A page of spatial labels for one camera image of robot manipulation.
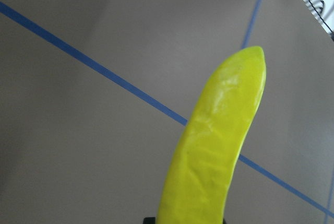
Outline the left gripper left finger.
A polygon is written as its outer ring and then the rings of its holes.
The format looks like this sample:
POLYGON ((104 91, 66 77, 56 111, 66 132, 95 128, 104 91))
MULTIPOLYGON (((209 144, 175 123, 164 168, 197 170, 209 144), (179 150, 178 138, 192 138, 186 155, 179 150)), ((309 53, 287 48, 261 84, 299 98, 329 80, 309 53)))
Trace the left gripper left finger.
POLYGON ((143 224, 155 224, 156 218, 155 217, 145 217, 143 219, 143 224))

